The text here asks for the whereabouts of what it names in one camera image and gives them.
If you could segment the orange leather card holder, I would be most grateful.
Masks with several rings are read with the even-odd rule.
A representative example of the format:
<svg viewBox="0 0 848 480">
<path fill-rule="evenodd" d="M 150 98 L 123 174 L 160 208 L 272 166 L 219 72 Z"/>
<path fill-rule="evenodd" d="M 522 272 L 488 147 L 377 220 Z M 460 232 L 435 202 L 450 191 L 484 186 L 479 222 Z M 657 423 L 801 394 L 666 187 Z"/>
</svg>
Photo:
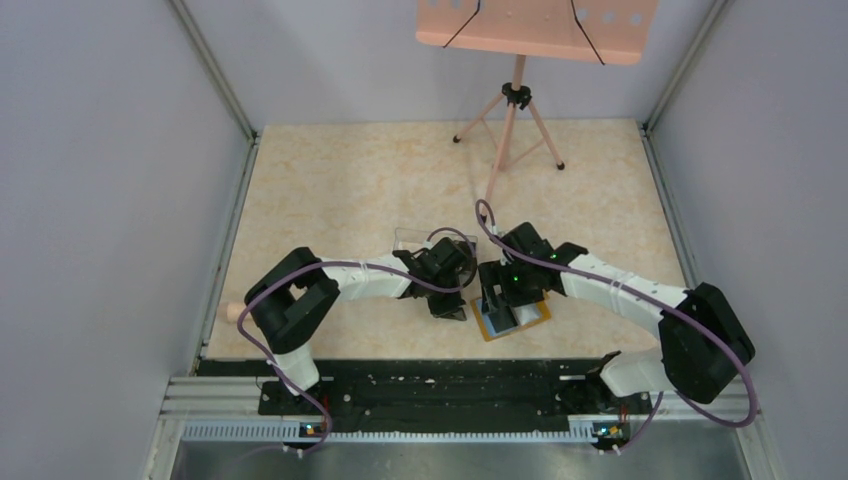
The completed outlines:
<svg viewBox="0 0 848 480">
<path fill-rule="evenodd" d="M 551 319 L 551 312 L 545 301 L 516 308 L 505 307 L 494 313 L 485 313 L 483 298 L 475 298 L 471 304 L 474 318 L 485 342 L 527 330 Z"/>
</svg>

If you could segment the clear plastic card box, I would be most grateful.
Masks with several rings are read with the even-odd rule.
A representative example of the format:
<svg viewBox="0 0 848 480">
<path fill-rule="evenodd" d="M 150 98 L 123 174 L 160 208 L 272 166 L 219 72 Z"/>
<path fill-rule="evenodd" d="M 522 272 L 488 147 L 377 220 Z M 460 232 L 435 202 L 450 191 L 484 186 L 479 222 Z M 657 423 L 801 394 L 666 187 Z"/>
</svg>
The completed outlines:
<svg viewBox="0 0 848 480">
<path fill-rule="evenodd" d="M 466 242 L 468 239 L 474 247 L 478 245 L 478 237 L 473 234 L 463 232 L 456 233 L 453 230 L 447 230 L 445 227 L 439 227 L 437 232 L 415 230 L 398 227 L 395 229 L 394 250 L 408 250 L 410 252 L 418 251 L 421 248 L 431 248 L 438 240 L 449 238 L 456 243 L 466 254 L 470 253 L 470 247 Z"/>
</svg>

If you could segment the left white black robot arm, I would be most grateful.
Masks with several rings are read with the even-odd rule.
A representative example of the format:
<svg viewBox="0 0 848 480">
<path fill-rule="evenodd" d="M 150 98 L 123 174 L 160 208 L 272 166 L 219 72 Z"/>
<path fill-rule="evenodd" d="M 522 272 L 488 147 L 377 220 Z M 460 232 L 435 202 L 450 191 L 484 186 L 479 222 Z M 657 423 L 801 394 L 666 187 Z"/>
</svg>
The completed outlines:
<svg viewBox="0 0 848 480">
<path fill-rule="evenodd" d="M 463 321 L 464 288 L 477 271 L 476 243 L 442 228 L 415 250 L 367 260 L 332 260 L 308 247 L 285 256 L 245 294 L 247 315 L 283 378 L 283 401 L 297 413 L 319 404 L 319 371 L 309 341 L 339 302 L 425 299 L 431 316 Z"/>
</svg>

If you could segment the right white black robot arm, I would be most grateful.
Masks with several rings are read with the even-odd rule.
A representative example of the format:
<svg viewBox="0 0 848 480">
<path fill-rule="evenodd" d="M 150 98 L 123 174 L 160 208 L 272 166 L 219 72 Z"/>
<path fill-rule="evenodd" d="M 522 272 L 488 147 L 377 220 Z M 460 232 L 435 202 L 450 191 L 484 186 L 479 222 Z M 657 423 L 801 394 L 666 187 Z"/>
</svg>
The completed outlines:
<svg viewBox="0 0 848 480">
<path fill-rule="evenodd" d="M 513 270 L 508 286 L 593 303 L 656 338 L 653 348 L 603 360 L 598 377 L 586 385 L 594 409 L 612 412 L 627 396 L 647 391 L 675 391 L 690 402 L 710 404 L 735 379 L 746 386 L 751 401 L 757 399 L 748 370 L 756 350 L 718 287 L 646 279 L 577 244 L 553 247 L 528 222 L 488 237 Z"/>
</svg>

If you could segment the pink music stand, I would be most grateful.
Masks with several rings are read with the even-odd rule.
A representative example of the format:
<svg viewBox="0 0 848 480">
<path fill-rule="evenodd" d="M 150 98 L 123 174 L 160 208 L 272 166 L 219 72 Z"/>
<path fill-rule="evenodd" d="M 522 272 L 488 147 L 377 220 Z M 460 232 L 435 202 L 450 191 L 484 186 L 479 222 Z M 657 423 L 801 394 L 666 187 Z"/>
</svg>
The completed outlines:
<svg viewBox="0 0 848 480">
<path fill-rule="evenodd" d="M 491 137 L 496 154 L 485 201 L 492 200 L 499 174 L 519 161 L 510 149 L 521 111 L 530 113 L 540 134 L 528 150 L 546 147 L 558 170 L 566 166 L 525 82 L 528 59 L 635 65 L 642 58 L 658 7 L 652 0 L 417 2 L 415 37 L 420 43 L 514 58 L 510 81 L 453 137 L 460 143 L 476 126 L 488 124 L 486 117 L 495 107 L 505 105 L 503 129 Z"/>
</svg>

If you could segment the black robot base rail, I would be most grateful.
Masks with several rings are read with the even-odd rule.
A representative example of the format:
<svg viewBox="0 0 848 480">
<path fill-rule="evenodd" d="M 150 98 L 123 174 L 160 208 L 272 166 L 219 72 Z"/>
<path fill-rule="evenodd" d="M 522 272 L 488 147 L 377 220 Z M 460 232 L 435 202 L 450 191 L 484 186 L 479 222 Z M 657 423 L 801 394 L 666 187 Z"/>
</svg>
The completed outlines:
<svg viewBox="0 0 848 480">
<path fill-rule="evenodd" d="M 260 360 L 203 360 L 200 377 L 251 377 L 262 416 L 307 418 L 302 432 L 564 433 L 581 416 L 615 424 L 651 412 L 655 397 L 618 398 L 598 358 L 521 360 L 319 360 L 308 398 L 291 393 Z"/>
</svg>

